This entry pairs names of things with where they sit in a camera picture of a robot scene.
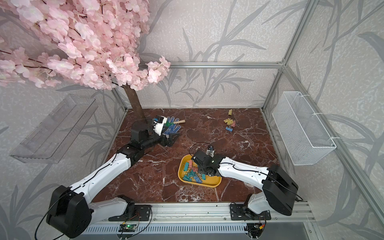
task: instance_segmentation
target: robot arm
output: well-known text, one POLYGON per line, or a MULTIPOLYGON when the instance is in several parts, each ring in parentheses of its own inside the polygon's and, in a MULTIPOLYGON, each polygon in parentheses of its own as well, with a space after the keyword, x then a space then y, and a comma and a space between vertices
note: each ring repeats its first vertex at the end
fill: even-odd
POLYGON ((171 147, 179 134, 164 134, 167 118, 157 116, 153 122, 144 120, 135 122, 131 129, 130 142, 120 148, 116 154, 94 172, 72 184, 59 186, 52 193, 50 209, 46 222, 67 235, 75 238, 90 224, 103 219, 127 214, 134 201, 125 196, 91 203, 93 198, 115 177, 126 171, 144 156, 144 151, 156 144, 171 147))
POLYGON ((274 209, 284 215, 292 214, 298 186, 280 166, 248 165, 229 157, 213 155, 213 149, 208 149, 207 153, 198 150, 192 160, 199 166, 200 174, 231 177, 262 190, 261 193, 252 194, 244 203, 245 212, 251 210, 260 214, 274 209))

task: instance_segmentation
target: pink cherry blossom tree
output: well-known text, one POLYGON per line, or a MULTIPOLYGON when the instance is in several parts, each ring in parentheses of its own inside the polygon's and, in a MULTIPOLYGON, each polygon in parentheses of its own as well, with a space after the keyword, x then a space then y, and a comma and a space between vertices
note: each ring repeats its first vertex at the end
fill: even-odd
POLYGON ((12 82, 54 87, 61 81, 108 89, 122 86, 139 118, 145 118, 136 91, 163 80, 170 63, 164 57, 139 70, 139 37, 148 33, 147 0, 3 0, 0 7, 19 15, 47 49, 68 58, 6 48, 0 37, 0 86, 12 82))

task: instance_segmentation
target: gray wall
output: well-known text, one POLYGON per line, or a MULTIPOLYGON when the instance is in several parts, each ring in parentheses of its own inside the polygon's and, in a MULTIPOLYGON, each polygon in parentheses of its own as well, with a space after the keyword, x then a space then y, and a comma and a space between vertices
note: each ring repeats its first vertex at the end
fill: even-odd
MULTIPOLYGON (((44 48, 11 15, 0 16, 0 34, 10 48, 26 48, 31 56, 44 48)), ((59 84, 36 88, 34 83, 0 88, 0 239, 34 239, 35 228, 48 210, 52 191, 69 186, 99 167, 118 131, 123 109, 110 91, 59 84), (22 163, 9 153, 68 95, 95 98, 98 108, 58 164, 22 163)), ((56 231, 45 221, 38 239, 49 240, 56 231)))
MULTIPOLYGON (((278 62, 307 0, 149 3, 150 33, 138 47, 143 61, 158 61, 163 55, 175 62, 278 62)), ((164 81, 137 94, 144 108, 261 107, 274 74, 274 69, 170 70, 164 81)))
MULTIPOLYGON (((320 1, 288 65, 350 152, 384 195, 384 1, 320 1)), ((384 229, 335 153, 312 166, 293 166, 271 113, 266 113, 283 161, 325 239, 384 239, 384 229)))

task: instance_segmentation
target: black cable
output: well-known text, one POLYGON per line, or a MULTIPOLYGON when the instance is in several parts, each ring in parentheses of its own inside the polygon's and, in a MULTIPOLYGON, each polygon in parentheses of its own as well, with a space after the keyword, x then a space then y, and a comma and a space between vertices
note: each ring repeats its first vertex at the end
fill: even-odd
POLYGON ((197 143, 193 144, 192 147, 189 148, 189 155, 193 156, 193 155, 191 154, 191 149, 192 149, 196 144, 199 144, 199 143, 206 143, 206 144, 208 144, 209 146, 212 146, 212 144, 207 143, 207 142, 197 142, 197 143))
POLYGON ((144 230, 146 230, 147 229, 147 227, 149 226, 149 224, 151 223, 151 221, 152 221, 152 207, 151 206, 149 206, 149 209, 150 209, 150 211, 151 211, 151 219, 149 220, 149 223, 147 224, 147 226, 143 229, 143 230, 141 230, 141 231, 139 231, 138 233, 136 233, 136 234, 133 234, 132 236, 130 236, 130 237, 128 237, 128 238, 131 238, 131 237, 133 237, 133 236, 136 236, 137 234, 139 234, 139 233, 141 233, 142 231, 144 231, 144 230))
POLYGON ((230 162, 222 162, 222 163, 217 164, 216 167, 219 166, 219 165, 221 165, 221 164, 230 164, 230 165, 232 165, 232 166, 234 165, 233 163, 230 163, 230 162))
POLYGON ((278 184, 280 184, 280 185, 281 185, 283 188, 285 188, 286 190, 290 191, 290 192, 293 193, 294 195, 296 195, 296 196, 298 196, 299 198, 301 198, 301 201, 304 201, 304 199, 303 199, 301 196, 299 196, 299 195, 297 195, 296 193, 292 192, 291 190, 289 190, 288 188, 286 188, 283 184, 279 183, 276 179, 274 179, 274 178, 271 177, 271 176, 268 176, 268 174, 265 174, 265 173, 263 173, 263 172, 259 172, 259 171, 253 171, 253 170, 241 170, 241 169, 237 169, 237 168, 235 168, 234 165, 233 165, 232 167, 233 167, 234 169, 238 170, 238 171, 243 171, 243 172, 257 172, 257 173, 264 174, 264 175, 266 175, 267 177, 269 177, 269 178, 271 178, 272 180, 274 180, 275 182, 277 182, 278 184))
POLYGON ((155 119, 152 119, 152 118, 142 118, 142 119, 135 120, 135 121, 132 123, 131 128, 132 128, 133 124, 135 124, 135 122, 140 121, 140 120, 152 120, 152 121, 154 121, 154 122, 156 122, 156 123, 159 123, 159 121, 156 121, 155 119))
POLYGON ((97 172, 95 173, 95 175, 93 175, 93 177, 91 177, 90 179, 88 179, 87 181, 85 181, 83 184, 86 184, 87 182, 89 182, 92 178, 94 178, 98 172, 100 172, 101 170, 103 170, 104 168, 110 166, 109 164, 108 165, 105 165, 104 167, 100 168, 99 170, 97 170, 97 172))
MULTIPOLYGON (((52 206, 48 209, 48 211, 47 211, 47 212, 44 214, 44 216, 41 218, 41 220, 40 220, 40 222, 39 222, 39 224, 37 225, 36 230, 35 230, 35 240, 38 240, 38 239, 37 239, 37 230, 39 229, 39 227, 40 227, 41 223, 43 222, 44 218, 47 216, 48 212, 52 209, 52 207, 53 207, 56 203, 58 203, 58 202, 60 201, 60 199, 62 199, 63 197, 67 196, 67 195, 70 194, 70 193, 71 193, 71 192, 68 192, 68 193, 64 194, 63 196, 59 197, 59 199, 58 199, 57 201, 55 201, 54 204, 52 204, 52 206)), ((62 236, 64 236, 64 234, 62 234, 61 236, 58 236, 57 238, 52 239, 52 240, 56 240, 56 239, 58 239, 58 238, 60 238, 60 237, 62 237, 62 236)))
POLYGON ((118 155, 118 152, 116 153, 116 155, 115 155, 115 157, 113 158, 112 162, 115 161, 117 155, 118 155))

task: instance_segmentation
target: clear acrylic shelf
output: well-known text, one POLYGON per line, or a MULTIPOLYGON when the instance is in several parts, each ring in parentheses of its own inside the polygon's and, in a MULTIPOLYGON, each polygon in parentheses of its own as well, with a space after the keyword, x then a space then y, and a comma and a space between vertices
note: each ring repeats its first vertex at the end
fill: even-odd
POLYGON ((58 163, 98 105, 94 98, 68 95, 10 156, 30 163, 58 163))

